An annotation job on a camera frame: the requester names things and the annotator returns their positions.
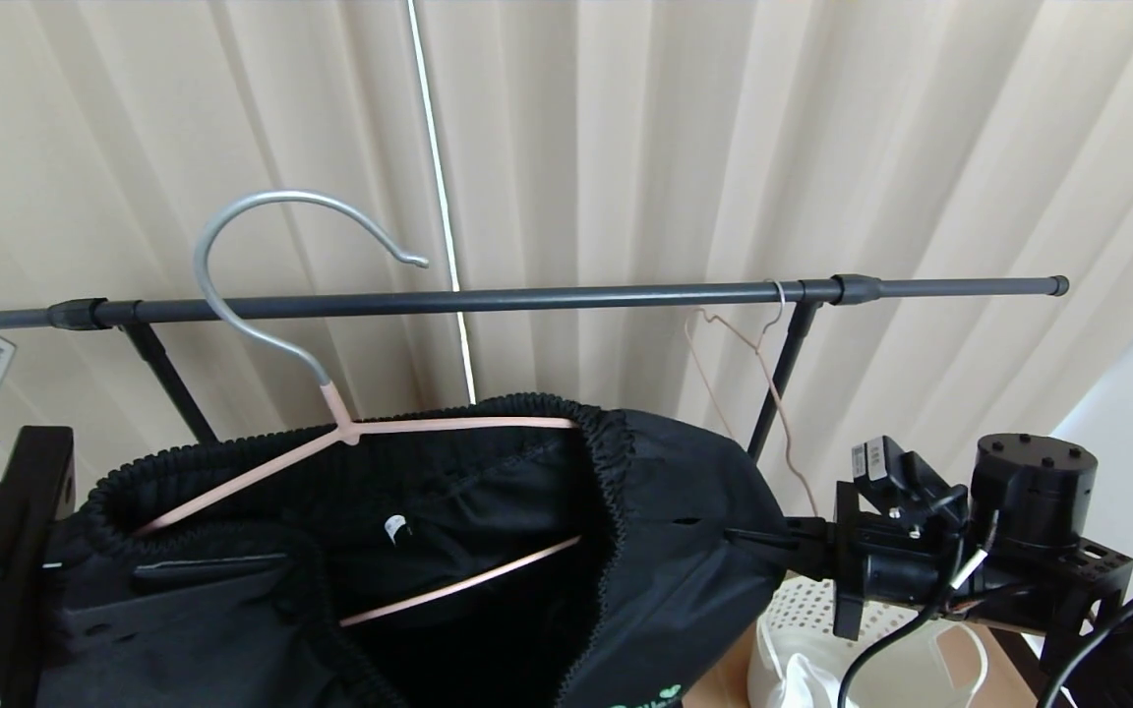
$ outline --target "beige curtain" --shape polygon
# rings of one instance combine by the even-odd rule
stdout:
[[[462,288],[1074,281],[1064,299],[824,309],[787,408],[826,510],[850,444],[885,432],[963,480],[977,436],[1051,429],[1133,336],[1133,3],[415,8]],[[449,288],[403,3],[0,3],[0,308],[193,297],[204,220],[273,187],[349,198],[436,267],[394,264],[339,216],[265,207],[216,247],[223,292]],[[747,332],[775,315],[719,310]],[[469,315],[477,392],[724,430],[688,314]],[[465,402],[453,317],[270,326],[361,413]],[[223,325],[159,332],[221,435],[324,420],[295,360]],[[743,443],[755,358],[718,326],[693,332]],[[76,427],[83,487],[188,440],[118,332],[10,336],[0,466],[31,421]],[[802,512],[782,438],[763,467]]]

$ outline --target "clothes rack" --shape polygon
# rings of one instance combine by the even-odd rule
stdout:
[[[772,381],[782,395],[790,384],[801,343],[823,305],[859,305],[895,297],[948,297],[981,295],[1051,295],[1070,291],[1064,276],[1030,279],[881,280],[861,274],[836,274],[828,279],[718,283],[718,285],[542,287],[518,290],[435,292],[377,292],[377,295],[312,295],[292,297],[239,297],[230,299],[235,313],[248,319],[305,317],[369,317],[369,315],[421,315],[442,313],[503,313],[531,309],[665,308],[687,305],[743,305],[760,301],[794,304],[786,341],[773,368]],[[165,391],[186,426],[201,443],[215,443],[216,435],[169,353],[154,334],[153,324],[197,323],[216,319],[204,300],[109,300],[107,297],[59,301],[49,308],[0,310],[5,329],[54,327],[71,332],[118,327]],[[764,399],[747,452],[755,460],[777,412],[769,393]]]

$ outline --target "green embroidered logo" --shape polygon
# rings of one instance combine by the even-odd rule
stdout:
[[[651,700],[651,702],[648,703],[633,705],[632,708],[667,708],[667,705],[671,705],[671,700],[673,700],[675,696],[680,694],[680,684],[668,685],[666,689],[658,691],[658,698],[662,700]],[[627,705],[612,705],[611,708],[629,707],[627,707]]]

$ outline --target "cylindrical motor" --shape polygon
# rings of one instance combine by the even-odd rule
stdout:
[[[999,512],[995,541],[1064,553],[1077,546],[1096,483],[1096,457],[1055,437],[988,435],[977,441],[972,521],[985,534]]]

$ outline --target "white plastic bag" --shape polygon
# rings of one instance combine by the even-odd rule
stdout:
[[[841,676],[867,646],[915,615],[913,611],[864,605],[860,641],[832,633],[832,583],[793,578],[782,585],[759,619],[750,656],[748,694],[751,708],[835,708]],[[968,633],[980,671],[970,684],[953,685],[938,637]],[[877,654],[851,684],[853,708],[966,708],[986,681],[986,648],[966,626],[930,622]]]

